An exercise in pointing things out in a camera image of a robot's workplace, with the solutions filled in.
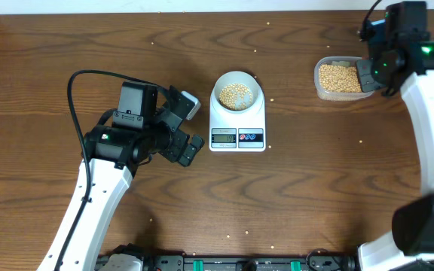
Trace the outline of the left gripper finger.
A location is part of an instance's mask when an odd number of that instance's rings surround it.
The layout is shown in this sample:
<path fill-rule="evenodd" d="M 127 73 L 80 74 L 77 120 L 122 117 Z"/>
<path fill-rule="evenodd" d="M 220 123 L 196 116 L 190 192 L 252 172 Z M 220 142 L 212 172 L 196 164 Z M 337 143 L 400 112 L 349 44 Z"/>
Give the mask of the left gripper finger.
<path fill-rule="evenodd" d="M 205 141 L 199 135 L 195 134 L 192 136 L 188 147 L 191 151 L 199 151 L 205 145 Z"/>
<path fill-rule="evenodd" d="M 185 150 L 179 156 L 177 162 L 183 167 L 188 167 L 191 165 L 196 154 L 197 148 L 193 145 L 187 145 Z"/>

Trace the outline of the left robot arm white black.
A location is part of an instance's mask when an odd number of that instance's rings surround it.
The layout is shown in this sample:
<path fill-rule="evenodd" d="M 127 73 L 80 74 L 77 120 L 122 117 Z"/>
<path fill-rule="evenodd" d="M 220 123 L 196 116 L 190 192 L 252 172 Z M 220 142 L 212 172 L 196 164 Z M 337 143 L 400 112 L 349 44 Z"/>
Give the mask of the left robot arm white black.
<path fill-rule="evenodd" d="M 136 171 L 155 154 L 190 166 L 204 140 L 180 130 L 198 111 L 195 96 L 175 87 L 125 82 L 117 108 L 83 137 L 77 184 L 40 270 L 92 270 L 115 209 Z"/>

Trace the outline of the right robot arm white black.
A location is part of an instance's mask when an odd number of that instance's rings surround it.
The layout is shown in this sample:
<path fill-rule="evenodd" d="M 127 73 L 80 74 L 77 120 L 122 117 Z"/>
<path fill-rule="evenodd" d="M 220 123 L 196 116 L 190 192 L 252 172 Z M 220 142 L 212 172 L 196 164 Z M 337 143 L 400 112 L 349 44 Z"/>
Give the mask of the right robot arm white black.
<path fill-rule="evenodd" d="M 420 160 L 421 196 L 397 209 L 392 229 L 359 246 L 359 270 L 434 270 L 434 41 L 425 1 L 390 5 L 359 31 L 368 58 L 356 63 L 362 91 L 382 90 L 405 103 Z"/>

